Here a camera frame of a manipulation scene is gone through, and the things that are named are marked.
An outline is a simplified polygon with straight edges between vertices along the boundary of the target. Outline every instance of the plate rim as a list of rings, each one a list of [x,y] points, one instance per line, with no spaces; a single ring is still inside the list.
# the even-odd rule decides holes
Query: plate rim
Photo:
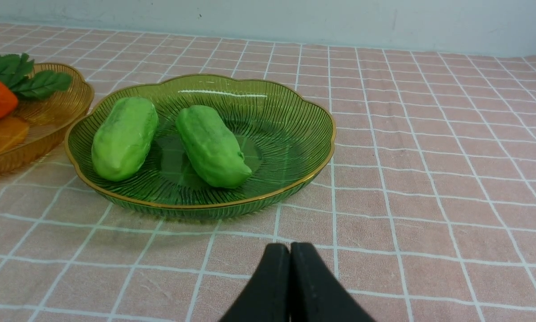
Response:
[[[22,144],[17,145],[16,147],[13,147],[13,148],[11,148],[11,149],[8,149],[8,150],[6,150],[6,151],[0,153],[0,157],[3,157],[4,155],[7,155],[7,154],[9,154],[9,153],[13,153],[14,151],[17,151],[17,150],[19,150],[19,149],[23,149],[23,148],[25,148],[26,146],[28,146],[28,145],[30,145],[30,144],[33,144],[33,143],[35,143],[35,142],[37,142],[37,141],[41,141],[41,140],[45,139],[46,137],[49,137],[49,136],[51,136],[51,135],[53,135],[53,134],[57,134],[57,133],[59,133],[59,131],[62,131],[63,129],[66,129],[67,131],[69,131],[69,129],[73,127],[73,123],[75,123],[75,122],[77,122],[78,120],[81,120],[81,119],[83,119],[85,116],[87,116],[87,112],[88,112],[89,108],[91,107],[91,103],[93,102],[93,100],[94,100],[94,98],[95,98],[95,89],[93,88],[93,86],[91,86],[90,83],[88,83],[88,81],[85,79],[85,77],[83,76],[83,74],[82,74],[80,71],[78,71],[77,68],[72,67],[71,65],[64,64],[64,63],[55,63],[55,62],[37,63],[37,64],[34,64],[34,69],[35,69],[35,67],[37,67],[37,66],[43,66],[43,65],[55,65],[55,66],[61,66],[61,67],[66,67],[66,68],[68,68],[68,69],[71,69],[72,71],[74,71],[74,72],[79,76],[79,79],[78,79],[78,80],[80,81],[80,83],[84,84],[85,86],[87,86],[87,87],[89,87],[89,88],[91,89],[91,90],[90,90],[89,97],[87,97],[86,100],[84,100],[84,102],[88,102],[88,104],[86,104],[87,108],[84,109],[84,111],[82,111],[82,112],[80,113],[80,114],[82,114],[83,112],[85,112],[86,115],[79,116],[79,114],[78,114],[78,116],[76,116],[76,118],[71,118],[71,119],[68,120],[67,122],[63,123],[62,126],[59,126],[59,127],[57,128],[57,130],[55,130],[55,131],[53,131],[53,132],[51,132],[51,133],[49,133],[49,134],[47,134],[47,135],[44,135],[44,136],[42,136],[42,137],[36,138],[36,139],[34,139],[34,140],[31,140],[31,141],[23,142]]]
[[[213,76],[213,77],[219,77],[219,78],[222,78],[222,79],[227,79],[227,80],[231,80],[231,81],[235,81],[235,82],[247,82],[247,81],[268,82],[268,83],[272,83],[274,85],[282,86],[282,87],[290,90],[292,93],[296,94],[301,100],[303,100],[304,102],[308,102],[309,104],[313,104],[314,106],[317,106],[318,108],[323,110],[327,114],[327,116],[329,116],[329,119],[331,120],[332,130],[333,130],[332,134],[331,134],[331,139],[329,140],[329,143],[330,143],[330,146],[331,146],[331,148],[329,149],[329,153],[327,154],[325,159],[319,164],[319,166],[316,167],[315,170],[311,171],[310,173],[308,173],[307,175],[305,175],[301,179],[299,179],[297,181],[294,181],[294,183],[291,183],[290,185],[288,185],[288,186],[286,186],[284,188],[280,188],[278,190],[274,190],[274,191],[272,191],[270,193],[262,194],[260,196],[255,196],[253,198],[248,198],[248,199],[244,199],[244,200],[237,200],[237,201],[232,201],[232,202],[213,203],[213,204],[164,204],[164,203],[155,203],[155,202],[149,202],[149,201],[129,198],[127,196],[119,195],[119,194],[116,194],[115,192],[112,192],[112,191],[109,191],[109,190],[106,190],[104,188],[99,187],[98,185],[96,185],[95,183],[90,181],[83,174],[83,172],[80,170],[79,164],[77,163],[76,159],[73,157],[73,153],[71,153],[71,151],[69,149],[69,143],[68,143],[69,135],[71,134],[71,132],[73,131],[73,128],[75,127],[75,125],[77,125],[77,123],[81,122],[82,120],[84,120],[86,118],[89,118],[89,117],[93,116],[93,114],[95,114],[95,112],[97,111],[99,106],[104,102],[104,100],[107,97],[112,96],[113,94],[125,91],[127,89],[131,89],[131,88],[139,88],[139,87],[145,87],[145,86],[160,86],[160,85],[166,84],[167,82],[171,82],[171,81],[178,80],[178,79],[183,79],[185,77],[194,77],[194,76]],[[97,104],[95,104],[95,107],[91,110],[90,113],[80,117],[79,119],[76,119],[75,122],[73,122],[71,124],[71,126],[68,128],[67,132],[65,132],[65,139],[63,140],[63,145],[65,147],[65,153],[66,153],[67,157],[69,158],[69,161],[71,162],[71,164],[75,168],[77,176],[83,182],[85,182],[86,185],[88,185],[89,187],[91,187],[92,189],[94,189],[96,192],[98,192],[100,194],[110,196],[111,198],[114,198],[114,199],[117,199],[117,200],[120,200],[120,201],[123,201],[123,202],[137,204],[139,206],[146,206],[146,207],[150,207],[150,208],[161,208],[161,209],[166,209],[166,210],[208,210],[208,209],[215,209],[215,208],[226,208],[226,207],[231,207],[231,206],[239,206],[241,204],[247,204],[247,203],[251,203],[251,202],[257,202],[257,201],[260,201],[260,200],[264,200],[264,199],[267,199],[267,198],[270,198],[270,197],[273,197],[273,196],[277,196],[277,195],[279,195],[279,194],[281,194],[283,192],[286,192],[288,190],[292,190],[293,188],[295,188],[295,187],[297,187],[299,185],[302,185],[306,181],[309,181],[309,179],[312,179],[313,177],[315,177],[315,175],[317,173],[319,173],[323,168],[325,168],[327,163],[329,163],[329,161],[331,160],[331,157],[333,157],[333,153],[335,151],[335,137],[336,136],[337,136],[337,125],[336,125],[335,119],[333,118],[333,115],[331,115],[331,113],[328,110],[326,110],[325,108],[321,107],[319,104],[316,104],[315,102],[312,102],[310,100],[306,100],[301,94],[296,92],[296,90],[294,90],[294,89],[292,89],[292,88],[290,88],[290,87],[288,87],[286,85],[283,85],[281,83],[278,83],[276,81],[271,81],[271,80],[234,79],[232,77],[228,77],[228,76],[224,76],[224,75],[217,75],[217,74],[210,74],[210,73],[196,73],[196,74],[187,74],[187,75],[180,75],[180,76],[172,77],[172,78],[164,80],[162,82],[138,84],[138,85],[127,86],[127,87],[124,87],[124,88],[121,88],[121,89],[118,89],[118,90],[114,90],[113,92],[107,94],[105,97],[103,97],[101,100],[99,100],[99,102],[97,102]]]

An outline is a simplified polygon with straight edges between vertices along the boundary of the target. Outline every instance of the green papaya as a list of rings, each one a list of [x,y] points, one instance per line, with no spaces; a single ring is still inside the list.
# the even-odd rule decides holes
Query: green papaya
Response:
[[[208,106],[180,111],[176,130],[196,173],[217,188],[237,188],[251,175],[235,135]]]
[[[93,137],[94,171],[115,182],[133,177],[147,158],[158,126],[159,115],[150,100],[119,99]]]

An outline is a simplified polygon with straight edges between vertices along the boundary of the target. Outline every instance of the green glass plate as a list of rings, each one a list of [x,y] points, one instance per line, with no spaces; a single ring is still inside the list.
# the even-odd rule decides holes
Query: green glass plate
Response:
[[[93,136],[122,97],[152,100],[160,127],[139,172],[114,183],[93,170]],[[218,110],[236,135],[253,174],[242,186],[213,188],[195,173],[174,120],[194,104]],[[186,75],[109,94],[67,132],[65,151],[78,176],[111,202],[183,220],[218,220],[256,212],[309,184],[333,155],[336,128],[327,110],[266,80]]]

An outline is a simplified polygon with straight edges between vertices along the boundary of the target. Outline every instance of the green leaf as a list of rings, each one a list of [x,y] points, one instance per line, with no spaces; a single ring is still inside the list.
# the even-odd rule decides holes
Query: green leaf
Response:
[[[41,71],[31,79],[25,79],[11,88],[21,98],[45,100],[55,92],[65,92],[71,86],[73,77],[67,73]]]
[[[29,55],[0,55],[0,81],[8,88],[17,85],[33,71],[34,61],[28,61]]]

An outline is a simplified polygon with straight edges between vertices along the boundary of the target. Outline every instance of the gold rim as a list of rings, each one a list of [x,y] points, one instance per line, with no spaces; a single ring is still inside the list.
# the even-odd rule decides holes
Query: gold rim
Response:
[[[89,84],[89,83],[85,80],[85,78],[83,77],[83,74],[81,74],[81,72],[78,71],[78,70],[76,70],[74,67],[71,67],[71,66],[69,66],[69,65],[67,65],[67,64],[63,64],[63,63],[38,63],[38,64],[35,64],[35,66],[41,66],[41,65],[57,65],[57,66],[67,67],[67,68],[71,69],[72,71],[76,72],[76,74],[79,76],[79,80],[80,80],[80,82],[81,82],[82,84],[86,85],[87,87],[89,87],[89,88],[91,89],[91,91],[90,91],[91,94],[89,95],[89,97],[88,97],[87,100],[86,100],[86,102],[89,102],[89,103],[87,104],[88,107],[86,108],[86,110],[84,110],[85,114],[87,114],[87,111],[89,110],[89,107],[91,106],[91,103],[93,102],[93,99],[95,98],[95,90],[94,90],[94,88],[91,86],[91,84]],[[18,145],[18,146],[16,146],[16,147],[12,148],[12,149],[8,149],[8,150],[6,150],[6,151],[0,153],[0,157],[1,157],[2,155],[6,155],[6,154],[8,154],[8,153],[12,153],[13,151],[16,151],[16,150],[18,150],[18,149],[24,148],[24,147],[26,147],[26,146],[28,146],[28,145],[30,145],[30,144],[33,144],[33,143],[35,143],[35,142],[37,142],[37,141],[39,141],[39,140],[42,140],[42,139],[45,138],[45,137],[49,137],[49,136],[55,134],[55,133],[58,132],[58,131],[61,131],[61,130],[63,130],[63,129],[67,129],[68,126],[70,126],[70,127],[67,129],[67,130],[69,131],[71,128],[73,128],[73,123],[76,122],[76,120],[82,120],[82,119],[83,119],[84,117],[86,117],[86,116],[87,116],[87,115],[84,115],[84,116],[77,116],[76,118],[72,118],[71,120],[69,120],[69,121],[63,123],[63,126],[60,126],[57,130],[53,131],[52,133],[49,133],[49,134],[47,134],[47,135],[45,135],[45,136],[42,136],[42,137],[38,137],[38,138],[36,138],[36,139],[34,139],[34,140],[31,140],[31,141],[28,141],[28,142],[24,142],[24,143],[22,143],[21,145]]]
[[[335,151],[335,136],[337,135],[337,127],[336,127],[335,120],[334,120],[333,116],[331,115],[331,113],[328,110],[326,110],[325,108],[319,106],[319,104],[316,104],[316,103],[311,102],[309,100],[305,100],[302,97],[302,95],[300,95],[298,92],[296,92],[295,90],[289,88],[288,86],[282,85],[282,84],[280,84],[278,82],[274,82],[274,81],[270,81],[270,80],[258,80],[258,79],[237,80],[237,79],[233,79],[233,78],[228,77],[228,76],[214,75],[214,74],[188,74],[188,75],[182,75],[182,76],[173,77],[171,79],[168,79],[168,80],[165,80],[165,81],[162,81],[162,82],[159,82],[159,83],[133,85],[133,86],[128,86],[128,87],[125,87],[125,88],[121,88],[119,90],[115,90],[114,92],[108,94],[107,96],[105,96],[105,98],[108,97],[108,96],[111,96],[112,94],[121,92],[123,90],[130,89],[130,88],[138,88],[138,87],[144,87],[144,86],[158,86],[158,85],[162,85],[162,84],[165,84],[165,83],[173,81],[173,80],[182,79],[184,77],[192,77],[192,76],[213,76],[213,77],[220,77],[220,78],[223,78],[223,79],[228,79],[228,80],[237,81],[237,82],[245,82],[245,81],[269,82],[269,83],[272,83],[274,85],[282,86],[282,87],[287,88],[288,90],[291,90],[294,94],[298,95],[298,97],[300,97],[304,102],[308,102],[309,104],[313,104],[313,105],[317,106],[318,108],[321,108],[329,116],[329,118],[331,119],[331,125],[333,127],[333,132],[331,134],[331,140],[329,141],[331,143],[331,149],[329,149],[329,153],[327,154],[327,157],[325,157],[325,160],[314,171],[311,171],[310,173],[308,173],[302,179],[299,179],[298,181],[292,183],[291,185],[289,185],[287,187],[280,188],[278,190],[270,192],[269,194],[263,194],[261,196],[256,196],[254,198],[248,198],[248,199],[244,199],[244,200],[238,200],[238,201],[232,201],[232,202],[224,202],[224,203],[205,204],[205,205],[200,205],[200,204],[199,205],[173,205],[173,204],[164,204],[164,203],[154,203],[154,202],[148,202],[148,201],[129,198],[129,197],[122,196],[122,195],[116,194],[114,192],[111,192],[109,190],[105,190],[104,188],[101,188],[98,185],[95,185],[93,182],[91,182],[83,174],[83,172],[80,170],[79,164],[76,162],[75,158],[73,157],[73,154],[69,150],[68,139],[69,139],[69,134],[73,130],[73,127],[77,123],[81,122],[82,120],[88,118],[89,116],[92,116],[96,112],[96,110],[98,109],[100,104],[103,102],[103,100],[104,100],[103,99],[103,100],[100,100],[95,105],[95,107],[93,108],[93,110],[91,111],[90,114],[82,116],[81,118],[76,120],[69,127],[67,132],[65,133],[65,140],[64,140],[65,141],[64,142],[65,153],[67,154],[67,156],[69,158],[69,161],[71,161],[73,167],[75,168],[75,171],[77,172],[78,177],[82,181],[84,181],[86,183],[86,185],[88,185],[92,189],[96,190],[97,192],[105,194],[105,195],[108,195],[108,196],[110,196],[112,198],[115,198],[115,199],[118,199],[118,200],[125,201],[125,202],[140,204],[140,205],[147,206],[147,207],[152,207],[152,208],[163,208],[163,209],[170,209],[170,210],[201,210],[201,209],[224,208],[224,207],[229,207],[229,206],[237,206],[239,204],[255,202],[255,201],[258,201],[258,200],[262,200],[262,199],[270,198],[272,196],[279,195],[282,192],[285,192],[285,191],[288,191],[290,189],[293,189],[293,188],[297,187],[298,185],[301,185],[302,183],[304,183],[304,182],[308,181],[309,179],[313,178],[319,171],[321,171],[327,165],[329,160],[331,160],[331,157],[333,156],[333,153]]]

